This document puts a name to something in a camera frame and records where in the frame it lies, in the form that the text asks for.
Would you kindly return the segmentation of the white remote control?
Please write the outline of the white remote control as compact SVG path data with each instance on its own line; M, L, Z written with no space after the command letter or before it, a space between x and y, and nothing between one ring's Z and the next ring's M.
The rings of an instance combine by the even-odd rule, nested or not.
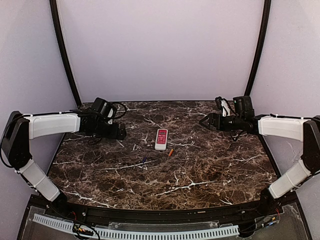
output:
M154 149L157 151L165 151L167 149L168 130L158 129Z

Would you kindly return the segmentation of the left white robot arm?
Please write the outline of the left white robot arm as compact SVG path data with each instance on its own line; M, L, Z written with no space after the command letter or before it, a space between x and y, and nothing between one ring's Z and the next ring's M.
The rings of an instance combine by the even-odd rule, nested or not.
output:
M70 111L22 114L13 111L0 138L0 160L7 168L14 169L30 186L54 204L67 201L66 195L49 179L35 163L30 152L30 141L36 138L84 133L111 140L123 140L126 126L116 121L116 103L97 97L86 109Z

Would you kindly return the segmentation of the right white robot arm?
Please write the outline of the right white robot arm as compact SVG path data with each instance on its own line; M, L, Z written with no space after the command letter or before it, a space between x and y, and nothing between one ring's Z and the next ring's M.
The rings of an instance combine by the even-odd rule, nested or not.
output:
M234 107L222 97L215 103L220 113L210 113L199 121L208 130L241 131L257 136L275 136L303 143L300 159L261 196L279 199L320 172L320 117L297 117L277 114L256 115L251 97L233 98Z

